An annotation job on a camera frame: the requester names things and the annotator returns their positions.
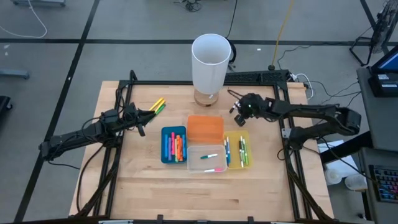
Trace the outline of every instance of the wooden tabletop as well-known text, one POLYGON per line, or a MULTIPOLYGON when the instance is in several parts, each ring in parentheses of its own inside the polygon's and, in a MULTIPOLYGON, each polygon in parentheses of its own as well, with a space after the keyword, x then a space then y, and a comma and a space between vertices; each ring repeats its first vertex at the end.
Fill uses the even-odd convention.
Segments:
MULTIPOLYGON (((113 108, 117 86, 118 82, 103 82, 94 116, 113 108)), ((301 83, 289 83, 288 86, 291 103, 307 104, 301 83)), ((133 86, 132 101, 138 108, 148 110, 160 97, 166 99, 167 106, 144 128, 145 137, 140 137, 137 130, 124 134, 112 219, 153 220, 158 214, 163 214, 165 220, 243 221, 248 216, 253 216, 255 221, 294 220, 285 162, 276 157, 282 148, 279 124, 253 118, 240 128, 233 119, 236 113, 228 112, 236 101, 227 93, 228 88, 243 95, 258 93, 263 98, 275 97, 272 87, 268 86, 224 86, 218 102, 204 108, 195 103, 193 86, 133 86), (191 114, 222 116, 225 131, 247 130, 252 145, 252 167, 222 173, 190 174, 186 164, 161 163, 160 130, 165 126, 186 126, 187 117, 191 114)), ((301 127, 312 125, 308 118, 295 118, 294 122, 301 127)), ((307 141, 305 146, 318 150, 312 140, 307 141)), ((83 164, 99 147, 99 144, 86 147, 83 164)), ((84 173, 81 207, 98 186, 104 151, 90 162, 84 173)), ((333 217, 319 155, 308 150, 301 150, 300 153, 308 191, 326 214, 333 217)), ((105 190, 101 213, 104 212, 107 196, 108 191, 105 190)), ((76 213, 75 200, 76 193, 70 214, 76 213)), ((302 203, 300 207, 304 217, 302 203)))

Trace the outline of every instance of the wooden base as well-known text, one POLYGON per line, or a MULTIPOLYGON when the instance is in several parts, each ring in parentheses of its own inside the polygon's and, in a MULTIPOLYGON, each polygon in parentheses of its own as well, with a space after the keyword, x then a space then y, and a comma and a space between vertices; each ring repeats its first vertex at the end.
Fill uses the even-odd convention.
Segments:
POLYGON ((193 97, 195 99, 195 102, 200 105, 200 106, 212 106, 214 105, 217 100, 218 100, 218 93, 213 94, 212 97, 209 94, 203 94, 199 92, 198 90, 195 89, 193 92, 193 97))

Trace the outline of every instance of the orange container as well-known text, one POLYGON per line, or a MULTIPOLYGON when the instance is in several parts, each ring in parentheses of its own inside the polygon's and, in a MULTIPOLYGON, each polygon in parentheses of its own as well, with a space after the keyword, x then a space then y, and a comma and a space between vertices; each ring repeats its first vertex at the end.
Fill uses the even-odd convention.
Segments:
POLYGON ((196 142, 223 142, 224 119, 219 116, 189 116, 187 122, 187 138, 196 142))

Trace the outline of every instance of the concrete floor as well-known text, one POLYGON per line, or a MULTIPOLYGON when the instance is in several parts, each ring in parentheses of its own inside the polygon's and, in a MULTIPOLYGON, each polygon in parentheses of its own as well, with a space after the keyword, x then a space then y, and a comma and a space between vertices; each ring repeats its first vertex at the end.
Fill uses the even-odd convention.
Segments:
MULTIPOLYGON (((374 16, 382 0, 368 1, 374 16)), ((36 7, 47 26, 48 39, 79 39, 94 0, 68 0, 65 8, 36 7)), ((203 0, 202 10, 189 13, 173 0, 101 0, 89 39, 194 39, 209 32, 226 35, 234 0, 203 0)), ((230 39, 276 40, 289 0, 239 1, 230 39)), ((0 2, 0 26, 25 35, 40 35, 42 28, 26 7, 0 2)), ((282 40, 352 41, 370 26, 359 0, 297 1, 284 29, 282 40)), ((0 30, 0 39, 14 38, 0 30)), ((392 41, 398 40, 394 34, 392 41)), ((1 121, 0 130, 0 223, 14 219, 25 191, 37 146, 43 141, 69 71, 77 44, 0 44, 0 67, 31 71, 29 80, 0 78, 0 95, 12 98, 14 109, 1 121)), ((281 45, 279 56, 294 45, 281 45)), ((273 45, 237 45, 235 71, 267 70, 273 45)), ((358 47, 365 57, 367 47, 358 47)), ((373 63, 382 57, 374 55, 373 63)), ((191 80, 190 45, 187 44, 86 44, 70 86, 55 134, 73 131, 92 117, 103 80, 126 79, 134 69, 139 79, 191 80)), ((282 68, 305 73, 336 93, 356 81, 357 61, 344 46, 321 46, 288 52, 282 68)), ((310 103, 327 99, 320 85, 313 84, 310 103)), ((345 93, 358 91, 355 85, 345 93)), ((346 106, 351 97, 330 103, 346 106)), ((368 130, 361 97, 350 108, 363 115, 362 130, 368 130)), ((83 150, 65 153, 57 159, 80 166, 83 150)), ((44 164, 25 220, 63 218, 68 215, 78 171, 44 164)), ((329 188, 335 217, 346 222, 363 222, 360 193, 343 185, 329 188)))

